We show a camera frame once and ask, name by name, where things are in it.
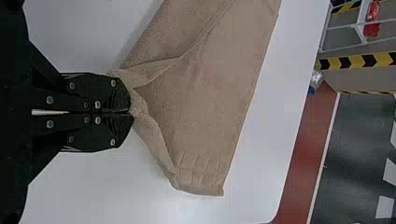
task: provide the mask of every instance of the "metal rack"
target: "metal rack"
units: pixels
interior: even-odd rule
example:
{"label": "metal rack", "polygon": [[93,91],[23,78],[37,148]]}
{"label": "metal rack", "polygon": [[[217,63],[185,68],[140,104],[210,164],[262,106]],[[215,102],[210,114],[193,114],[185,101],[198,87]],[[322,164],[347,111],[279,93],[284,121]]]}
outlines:
{"label": "metal rack", "polygon": [[[367,16],[367,13],[368,13],[368,10],[369,10],[369,6],[373,2],[373,0],[356,0],[356,1],[353,1],[352,3],[359,2],[359,1],[361,1],[361,6],[360,6],[360,11],[359,11],[359,16],[356,19],[356,21],[353,22],[353,23],[347,24],[347,25],[340,25],[340,26],[334,26],[334,27],[329,27],[329,22],[330,22],[330,19],[332,17],[332,12],[334,11],[335,8],[342,7],[343,5],[337,6],[337,7],[333,7],[332,4],[329,4],[329,10],[327,12],[325,26],[323,28],[322,37],[320,39],[320,45],[319,45],[319,50],[318,50],[320,53],[336,51],[336,50],[340,50],[340,49],[350,49],[350,48],[354,48],[354,47],[358,47],[358,46],[364,46],[364,45],[369,45],[369,44],[374,44],[374,43],[379,43],[379,42],[383,42],[383,41],[396,39],[396,36],[391,36],[391,37],[387,37],[387,38],[382,38],[382,39],[369,41],[367,39],[367,37],[364,36],[363,30],[364,30],[364,26],[365,25],[374,24],[374,23],[384,23],[384,22],[396,21],[396,18],[380,20],[380,21],[366,21],[366,16]],[[337,29],[344,29],[344,28],[352,28],[352,29],[354,29],[356,31],[356,33],[357,33],[357,35],[358,35],[358,37],[359,37],[361,42],[359,44],[349,45],[349,46],[345,46],[345,47],[341,47],[341,48],[324,49],[323,45],[324,45],[324,42],[325,42],[326,35],[327,35],[328,31],[337,30]]]}

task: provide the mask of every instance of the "screw head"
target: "screw head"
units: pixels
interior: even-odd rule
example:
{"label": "screw head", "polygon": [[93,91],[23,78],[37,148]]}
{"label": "screw head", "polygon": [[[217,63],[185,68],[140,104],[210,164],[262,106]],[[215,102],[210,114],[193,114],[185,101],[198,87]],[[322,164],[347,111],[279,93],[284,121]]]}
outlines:
{"label": "screw head", "polygon": [[111,139],[110,140],[110,145],[114,147],[116,145],[116,139],[114,139],[114,138]]}
{"label": "screw head", "polygon": [[52,129],[55,126],[55,123],[53,122],[53,120],[48,120],[47,121],[47,128],[48,129]]}
{"label": "screw head", "polygon": [[74,136],[69,136],[69,139],[67,140],[69,143],[74,143],[75,138]]}
{"label": "screw head", "polygon": [[95,124],[100,124],[102,122],[102,120],[100,119],[100,117],[96,117],[95,118]]}
{"label": "screw head", "polygon": [[85,117],[84,118],[84,123],[86,123],[86,124],[90,123],[90,117]]}
{"label": "screw head", "polygon": [[46,101],[47,101],[48,105],[52,105],[53,104],[53,97],[52,96],[47,96]]}
{"label": "screw head", "polygon": [[76,84],[74,83],[74,82],[70,82],[69,83],[69,89],[70,90],[73,90],[73,89],[75,89],[76,88]]}
{"label": "screw head", "polygon": [[100,109],[101,104],[99,101],[95,101],[95,109]]}

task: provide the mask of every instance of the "beige towel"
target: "beige towel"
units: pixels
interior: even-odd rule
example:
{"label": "beige towel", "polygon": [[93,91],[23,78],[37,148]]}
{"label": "beige towel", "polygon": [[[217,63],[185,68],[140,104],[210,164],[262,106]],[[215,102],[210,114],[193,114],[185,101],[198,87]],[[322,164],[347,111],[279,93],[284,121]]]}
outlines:
{"label": "beige towel", "polygon": [[129,88],[134,129],[174,188],[223,195],[280,1],[164,0],[110,71]]}

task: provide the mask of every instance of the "red floor stripe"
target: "red floor stripe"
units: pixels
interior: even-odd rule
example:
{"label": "red floor stripe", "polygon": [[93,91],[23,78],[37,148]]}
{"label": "red floor stripe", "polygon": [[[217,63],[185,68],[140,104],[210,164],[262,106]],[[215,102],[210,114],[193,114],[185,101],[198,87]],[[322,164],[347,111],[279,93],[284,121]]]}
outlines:
{"label": "red floor stripe", "polygon": [[273,224],[305,224],[337,93],[324,83],[306,99],[282,200]]}

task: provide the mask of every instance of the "white table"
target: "white table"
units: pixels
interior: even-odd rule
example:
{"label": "white table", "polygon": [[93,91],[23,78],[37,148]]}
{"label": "white table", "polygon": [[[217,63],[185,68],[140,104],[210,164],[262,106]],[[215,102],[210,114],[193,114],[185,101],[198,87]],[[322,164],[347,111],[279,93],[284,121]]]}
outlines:
{"label": "white table", "polygon": [[[41,0],[26,1],[24,7],[31,39],[58,69],[104,73],[131,48],[160,3]],[[120,149],[58,155],[31,184],[21,223],[271,221],[283,192],[328,5],[328,0],[283,0],[224,197],[172,189],[131,132]]]}

